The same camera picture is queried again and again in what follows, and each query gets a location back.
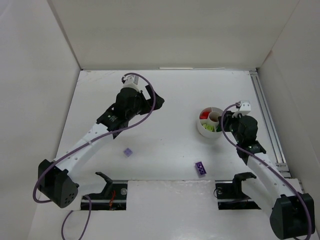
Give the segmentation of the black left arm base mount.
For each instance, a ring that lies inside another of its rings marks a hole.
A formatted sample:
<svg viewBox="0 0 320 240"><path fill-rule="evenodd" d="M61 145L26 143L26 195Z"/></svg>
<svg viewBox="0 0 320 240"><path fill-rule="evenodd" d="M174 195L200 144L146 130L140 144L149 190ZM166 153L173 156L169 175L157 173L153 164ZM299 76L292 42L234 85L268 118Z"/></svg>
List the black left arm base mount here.
<svg viewBox="0 0 320 240"><path fill-rule="evenodd" d="M80 185L80 209L93 211L125 211L127 208L128 181L112 180L102 172Z"/></svg>

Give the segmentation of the lavender 2x2 lego brick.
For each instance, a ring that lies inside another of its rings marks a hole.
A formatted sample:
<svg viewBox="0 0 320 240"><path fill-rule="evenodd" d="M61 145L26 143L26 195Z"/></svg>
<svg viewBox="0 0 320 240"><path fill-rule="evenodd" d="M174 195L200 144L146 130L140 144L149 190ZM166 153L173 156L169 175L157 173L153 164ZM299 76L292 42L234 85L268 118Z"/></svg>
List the lavender 2x2 lego brick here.
<svg viewBox="0 0 320 240"><path fill-rule="evenodd" d="M128 158L133 154L133 151L130 148L126 148L123 153L125 154L125 156Z"/></svg>

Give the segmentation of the lime green lego brick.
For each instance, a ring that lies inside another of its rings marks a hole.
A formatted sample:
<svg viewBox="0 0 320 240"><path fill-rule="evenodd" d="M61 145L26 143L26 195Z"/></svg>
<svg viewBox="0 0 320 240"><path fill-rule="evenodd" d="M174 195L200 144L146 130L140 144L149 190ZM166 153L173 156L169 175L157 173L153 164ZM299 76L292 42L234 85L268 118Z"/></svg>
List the lime green lego brick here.
<svg viewBox="0 0 320 240"><path fill-rule="evenodd" d="M212 126L212 125L209 125L209 124L206 124L206 123L203 124L202 127L204 129L206 129L207 131L209 131L209 132L215 132L216 131L215 126Z"/></svg>

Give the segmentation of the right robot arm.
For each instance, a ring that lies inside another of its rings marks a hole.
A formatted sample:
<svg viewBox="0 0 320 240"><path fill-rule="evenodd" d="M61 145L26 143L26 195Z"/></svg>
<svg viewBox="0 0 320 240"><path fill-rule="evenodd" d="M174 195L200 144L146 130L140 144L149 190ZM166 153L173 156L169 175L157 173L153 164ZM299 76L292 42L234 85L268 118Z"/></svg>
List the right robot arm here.
<svg viewBox="0 0 320 240"><path fill-rule="evenodd" d="M219 124L224 136L232 134L235 140L229 143L250 168L234 176L235 191L250 197L265 212L278 239L309 240L316 231L314 199L299 192L272 163L257 140L257 120L240 110L225 109Z"/></svg>

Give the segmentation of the white round divided container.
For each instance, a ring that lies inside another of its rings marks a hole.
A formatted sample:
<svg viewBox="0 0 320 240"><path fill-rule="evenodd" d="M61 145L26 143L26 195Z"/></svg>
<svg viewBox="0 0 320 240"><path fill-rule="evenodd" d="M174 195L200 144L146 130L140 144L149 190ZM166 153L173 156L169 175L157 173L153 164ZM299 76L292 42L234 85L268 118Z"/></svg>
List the white round divided container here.
<svg viewBox="0 0 320 240"><path fill-rule="evenodd" d="M200 119L200 114L202 112L210 112L207 119ZM208 124L211 126L215 126L216 128L217 126L220 125L218 118L222 115L222 113L223 113L223 110L217 107L204 108L197 117L196 126L197 126L198 132L207 139L213 139L213 140L218 139L222 135L222 132L207 131L202 127L202 125Z"/></svg>

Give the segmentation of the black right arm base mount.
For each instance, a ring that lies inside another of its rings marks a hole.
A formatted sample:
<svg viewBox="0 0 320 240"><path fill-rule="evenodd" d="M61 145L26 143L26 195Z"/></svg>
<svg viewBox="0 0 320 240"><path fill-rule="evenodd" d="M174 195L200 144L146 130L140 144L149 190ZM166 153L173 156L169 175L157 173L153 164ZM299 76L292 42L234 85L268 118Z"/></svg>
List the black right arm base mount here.
<svg viewBox="0 0 320 240"><path fill-rule="evenodd" d="M242 192L242 183L257 177L251 172L236 174L232 180L216 180L213 195L219 210L260 210L260 207Z"/></svg>

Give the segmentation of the aluminium rail right side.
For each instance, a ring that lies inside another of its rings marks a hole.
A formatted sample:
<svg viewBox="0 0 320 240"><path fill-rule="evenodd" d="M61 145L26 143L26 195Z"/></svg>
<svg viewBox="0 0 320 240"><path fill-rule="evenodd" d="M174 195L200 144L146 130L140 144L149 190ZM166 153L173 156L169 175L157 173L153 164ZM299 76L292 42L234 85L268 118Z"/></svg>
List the aluminium rail right side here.
<svg viewBox="0 0 320 240"><path fill-rule="evenodd" d="M275 165L280 171L280 173L283 175L283 177L285 177L286 179L291 179L292 175L290 173L288 164L286 162L286 158L282 150L282 146L280 144L280 140L268 107L268 103L262 88L262 84L259 79L258 72L257 70L250 70L249 75L251 77L252 85L257 97L259 108L262 113L262 118L266 127L267 135L272 146L271 152L275 158Z"/></svg>

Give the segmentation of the red large lego brick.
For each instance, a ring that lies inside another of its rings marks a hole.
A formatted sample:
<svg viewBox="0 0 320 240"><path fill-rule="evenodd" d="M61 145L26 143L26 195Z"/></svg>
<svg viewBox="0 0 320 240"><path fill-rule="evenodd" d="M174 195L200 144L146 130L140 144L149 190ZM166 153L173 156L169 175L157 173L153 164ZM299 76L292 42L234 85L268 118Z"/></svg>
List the red large lego brick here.
<svg viewBox="0 0 320 240"><path fill-rule="evenodd" d="M199 115L200 120L206 120L209 117L210 111L204 111Z"/></svg>

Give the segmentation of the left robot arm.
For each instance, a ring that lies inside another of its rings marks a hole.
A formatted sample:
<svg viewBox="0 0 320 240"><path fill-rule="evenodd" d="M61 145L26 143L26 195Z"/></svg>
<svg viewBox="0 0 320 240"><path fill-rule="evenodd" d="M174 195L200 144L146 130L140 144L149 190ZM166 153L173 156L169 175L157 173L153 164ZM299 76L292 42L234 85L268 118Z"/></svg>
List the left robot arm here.
<svg viewBox="0 0 320 240"><path fill-rule="evenodd" d="M150 96L146 99L137 87L124 86L113 103L97 120L92 128L64 155L38 165L38 179L34 191L40 191L60 208L66 208L76 198L80 184L76 172L91 159L108 141L121 132L131 129L129 125L137 115L148 118L162 107L165 100L150 85L146 85Z"/></svg>

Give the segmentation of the green 2x4 lego brick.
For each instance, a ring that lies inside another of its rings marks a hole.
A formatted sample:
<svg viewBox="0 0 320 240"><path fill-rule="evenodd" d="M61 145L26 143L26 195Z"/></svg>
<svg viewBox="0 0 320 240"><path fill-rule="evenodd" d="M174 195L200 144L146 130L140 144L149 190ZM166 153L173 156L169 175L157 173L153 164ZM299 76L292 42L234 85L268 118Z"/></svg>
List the green 2x4 lego brick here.
<svg viewBox="0 0 320 240"><path fill-rule="evenodd" d="M218 133L218 132L221 132L222 130L221 130L221 127L220 126L217 126L216 128L215 128L215 131Z"/></svg>

